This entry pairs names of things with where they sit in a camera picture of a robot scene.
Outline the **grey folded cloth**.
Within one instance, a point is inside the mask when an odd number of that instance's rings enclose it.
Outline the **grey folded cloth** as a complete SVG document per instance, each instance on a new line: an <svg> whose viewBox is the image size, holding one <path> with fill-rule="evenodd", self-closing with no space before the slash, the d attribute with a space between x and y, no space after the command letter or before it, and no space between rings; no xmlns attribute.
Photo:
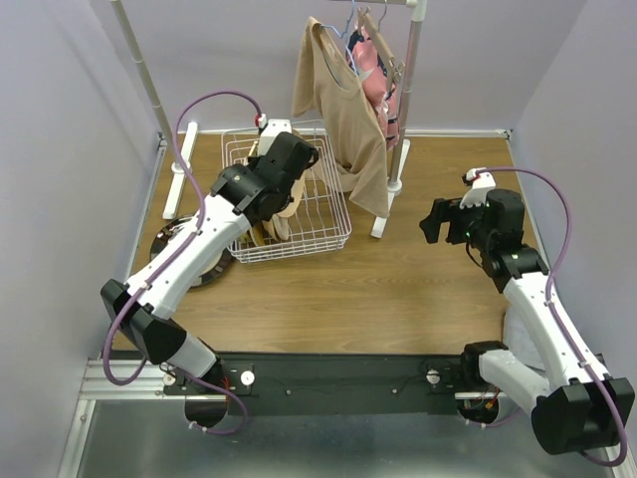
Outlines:
<svg viewBox="0 0 637 478"><path fill-rule="evenodd" d="M545 367L530 333L512 306L508 306L504 315L503 343L524 365L539 372L545 372Z"/></svg>

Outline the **pink patterned garment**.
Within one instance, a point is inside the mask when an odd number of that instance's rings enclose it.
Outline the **pink patterned garment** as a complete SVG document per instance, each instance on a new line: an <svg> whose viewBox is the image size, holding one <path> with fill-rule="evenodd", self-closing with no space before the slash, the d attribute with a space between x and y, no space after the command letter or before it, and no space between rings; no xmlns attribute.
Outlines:
<svg viewBox="0 0 637 478"><path fill-rule="evenodd" d="M387 86L387 69L363 27L351 33L346 49L348 64L359 77L364 94L374 110L385 136L386 149L391 150L399 138L396 86Z"/></svg>

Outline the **beige t-shirt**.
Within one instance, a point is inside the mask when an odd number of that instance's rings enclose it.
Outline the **beige t-shirt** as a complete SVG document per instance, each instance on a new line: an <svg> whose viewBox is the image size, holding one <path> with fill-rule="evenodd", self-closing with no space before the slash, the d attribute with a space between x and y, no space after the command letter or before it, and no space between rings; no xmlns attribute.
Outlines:
<svg viewBox="0 0 637 478"><path fill-rule="evenodd" d="M362 84L323 24L310 17L301 39L292 115L321 116L337 163L339 181L351 202L386 218L386 143Z"/></svg>

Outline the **black rimmed striped plate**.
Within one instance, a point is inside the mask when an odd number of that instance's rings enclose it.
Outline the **black rimmed striped plate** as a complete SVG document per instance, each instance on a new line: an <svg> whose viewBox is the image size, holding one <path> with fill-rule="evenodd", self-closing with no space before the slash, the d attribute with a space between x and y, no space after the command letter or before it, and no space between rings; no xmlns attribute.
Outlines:
<svg viewBox="0 0 637 478"><path fill-rule="evenodd" d="M150 248L149 259L153 260L167 245L177 236L184 226L193 218L192 215L184 215L171 220L164 225L154 236ZM213 261L200 273L190 288L200 288L215 282L232 265L233 256L230 251L223 249Z"/></svg>

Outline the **green yellow woven mat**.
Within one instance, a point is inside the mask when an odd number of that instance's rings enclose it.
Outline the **green yellow woven mat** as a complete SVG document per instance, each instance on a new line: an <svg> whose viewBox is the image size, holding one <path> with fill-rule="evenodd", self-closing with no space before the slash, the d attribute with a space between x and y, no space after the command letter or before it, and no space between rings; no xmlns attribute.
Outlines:
<svg viewBox="0 0 637 478"><path fill-rule="evenodd" d="M251 149L246 157L247 163L250 163L257 156L258 143L259 141L257 139L253 141ZM255 247L263 247L265 245L260 223L251 227L249 235Z"/></svg>

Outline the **bird pattern plate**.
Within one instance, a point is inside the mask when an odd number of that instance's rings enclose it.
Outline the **bird pattern plate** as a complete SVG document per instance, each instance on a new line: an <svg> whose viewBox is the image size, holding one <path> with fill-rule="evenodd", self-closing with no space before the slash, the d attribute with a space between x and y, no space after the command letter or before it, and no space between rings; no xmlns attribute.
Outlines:
<svg viewBox="0 0 637 478"><path fill-rule="evenodd" d="M269 238L274 242L278 242L279 238L274 223L272 221L263 221L262 225Z"/></svg>
<svg viewBox="0 0 637 478"><path fill-rule="evenodd" d="M306 182L306 171L312 168L319 160L318 150L292 129L292 132L281 132L277 139L280 140L281 152L279 159L282 161L284 180L282 187L289 193L288 203L279 215L291 217L300 207Z"/></svg>

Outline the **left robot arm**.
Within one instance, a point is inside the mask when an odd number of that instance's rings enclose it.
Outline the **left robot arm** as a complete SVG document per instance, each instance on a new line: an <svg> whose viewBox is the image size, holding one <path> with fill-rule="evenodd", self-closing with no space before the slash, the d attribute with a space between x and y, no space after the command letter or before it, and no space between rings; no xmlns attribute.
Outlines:
<svg viewBox="0 0 637 478"><path fill-rule="evenodd" d="M294 183L318 160L315 147L283 131L266 153L224 168L198 212L148 265L123 283L103 285L110 331L121 331L151 363L183 370L196 391L213 391L221 378L217 355L173 314L232 242L291 203Z"/></svg>

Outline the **wooden clip hanger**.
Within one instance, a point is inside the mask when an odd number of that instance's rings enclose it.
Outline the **wooden clip hanger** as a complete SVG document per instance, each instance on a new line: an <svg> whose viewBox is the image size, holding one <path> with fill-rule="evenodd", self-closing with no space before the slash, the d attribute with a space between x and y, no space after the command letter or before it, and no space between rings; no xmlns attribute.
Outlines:
<svg viewBox="0 0 637 478"><path fill-rule="evenodd" d="M396 59L381 33L381 22L386 16L390 2L381 1L381 4L383 5L383 13L379 20L374 19L369 7L358 7L356 27L361 37L365 40L369 39L373 43L377 55L386 70L386 86L390 88L400 83L405 64Z"/></svg>

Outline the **white leaf pattern plate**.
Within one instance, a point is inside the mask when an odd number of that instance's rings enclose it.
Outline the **white leaf pattern plate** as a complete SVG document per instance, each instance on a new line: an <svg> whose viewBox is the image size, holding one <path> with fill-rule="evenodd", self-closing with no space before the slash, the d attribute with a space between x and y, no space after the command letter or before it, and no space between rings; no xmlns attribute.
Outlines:
<svg viewBox="0 0 637 478"><path fill-rule="evenodd" d="M289 220L286 217L282 217L278 214L275 214L272 220L278 239L284 242L288 241L291 236Z"/></svg>

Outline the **white clothes rack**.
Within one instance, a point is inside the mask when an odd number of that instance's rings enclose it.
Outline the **white clothes rack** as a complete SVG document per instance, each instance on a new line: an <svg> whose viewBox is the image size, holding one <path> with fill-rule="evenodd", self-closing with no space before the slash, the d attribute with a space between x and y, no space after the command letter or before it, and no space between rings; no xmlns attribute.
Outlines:
<svg viewBox="0 0 637 478"><path fill-rule="evenodd" d="M402 192L403 188L402 173L411 147L411 142L406 137L406 123L408 120L410 109L413 75L415 71L421 30L425 20L428 5L426 1L403 1L401 4L411 9L412 14L410 19L409 37L407 42L406 61L404 62L405 69L400 83L396 85L396 100L398 105L399 118L399 138L392 149L391 164L388 169L388 178L386 183L386 200L388 208L392 207L394 199ZM163 105L158 96L158 92L151 78L149 69L144 61L134 31L124 9L123 3L120 1L113 1L111 3L111 7L114 11L116 20L126 41L132 60L135 64L135 67L137 68L137 73L141 80L142 86L145 90L148 100L150 101L150 107L152 108L155 119L158 122L162 137L167 140L167 144L171 149L173 149L176 147L178 127L176 125L171 125L168 121ZM351 33L357 29L357 8L358 6L356 3L356 11L354 13L352 24L350 26L349 37Z"/></svg>

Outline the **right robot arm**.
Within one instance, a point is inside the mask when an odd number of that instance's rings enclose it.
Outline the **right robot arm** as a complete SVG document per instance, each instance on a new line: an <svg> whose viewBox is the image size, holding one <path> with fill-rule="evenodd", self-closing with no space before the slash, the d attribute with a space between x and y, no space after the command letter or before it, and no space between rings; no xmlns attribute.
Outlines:
<svg viewBox="0 0 637 478"><path fill-rule="evenodd" d="M544 372L538 373L500 343L467 345L458 365L460 383L478 390L487 383L531 419L540 447L551 455L619 445L635 400L625 378L614 378L581 336L556 293L549 270L524 242L525 206L511 190L493 189L476 205L438 198L419 227L428 243L439 239L479 251L482 268L522 319Z"/></svg>

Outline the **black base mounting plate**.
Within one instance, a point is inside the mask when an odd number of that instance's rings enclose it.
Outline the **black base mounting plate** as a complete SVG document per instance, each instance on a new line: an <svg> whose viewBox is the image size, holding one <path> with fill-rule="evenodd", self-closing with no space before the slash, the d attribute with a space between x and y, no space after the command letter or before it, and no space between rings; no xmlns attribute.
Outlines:
<svg viewBox="0 0 637 478"><path fill-rule="evenodd" d="M458 355L223 352L230 412L253 417L427 413L496 423L513 402L465 376Z"/></svg>

